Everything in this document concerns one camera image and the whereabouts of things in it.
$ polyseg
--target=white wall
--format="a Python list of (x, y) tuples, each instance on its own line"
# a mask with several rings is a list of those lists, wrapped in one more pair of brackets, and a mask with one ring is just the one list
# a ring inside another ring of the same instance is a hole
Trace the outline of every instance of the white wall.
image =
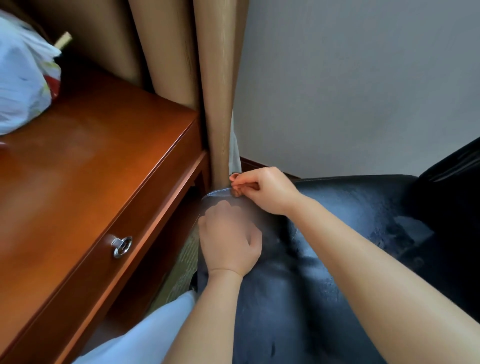
[(480, 1), (251, 0), (234, 109), (243, 157), (418, 175), (480, 136)]

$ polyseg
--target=hand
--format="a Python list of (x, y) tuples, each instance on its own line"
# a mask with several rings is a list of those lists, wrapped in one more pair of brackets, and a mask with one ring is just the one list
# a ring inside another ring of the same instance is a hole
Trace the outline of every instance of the hand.
[[(257, 183), (259, 190), (252, 188), (252, 183)], [(277, 215), (288, 215), (300, 196), (297, 188), (277, 167), (242, 173), (232, 182), (232, 187), (236, 187), (263, 210)]]
[(250, 272), (262, 252), (262, 232), (246, 221), (240, 207), (220, 201), (198, 219), (198, 225), (209, 274), (230, 270), (243, 278)]

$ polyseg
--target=desk drawer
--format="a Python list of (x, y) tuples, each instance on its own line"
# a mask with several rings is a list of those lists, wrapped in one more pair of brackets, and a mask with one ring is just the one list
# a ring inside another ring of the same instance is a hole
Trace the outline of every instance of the desk drawer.
[[(165, 221), (162, 213), (182, 176), (202, 153), (200, 125), (194, 121), (144, 180), (106, 232), (70, 273), (57, 293), (3, 358), (3, 363), (51, 363), (74, 337), (81, 335), (99, 309), (107, 310)], [(114, 258), (113, 237), (132, 237), (128, 252)], [(36, 348), (21, 350), (22, 342)]]

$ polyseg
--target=black leather chair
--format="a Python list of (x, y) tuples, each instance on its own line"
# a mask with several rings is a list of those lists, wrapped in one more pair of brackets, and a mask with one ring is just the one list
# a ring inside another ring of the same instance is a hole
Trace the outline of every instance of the black leather chair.
[[(418, 178), (350, 176), (295, 185), (480, 320), (480, 138)], [(207, 195), (203, 209), (221, 199), (249, 209), (263, 232), (262, 255), (240, 289), (233, 363), (384, 363), (293, 223), (228, 190)], [(200, 292), (207, 278), (200, 252)]]

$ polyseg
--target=chair seat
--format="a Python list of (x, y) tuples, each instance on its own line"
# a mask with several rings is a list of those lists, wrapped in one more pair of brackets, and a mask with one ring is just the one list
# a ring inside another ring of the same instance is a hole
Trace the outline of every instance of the chair seat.
[[(295, 184), (478, 320), (461, 262), (456, 263), (449, 244), (420, 220), (411, 192), (416, 179), (351, 176)], [(228, 190), (207, 195), (204, 209), (221, 199), (249, 210), (263, 232), (262, 255), (240, 289), (233, 363), (384, 363), (293, 223), (262, 211), (246, 197), (230, 197)], [(200, 292), (207, 278), (200, 252)]]

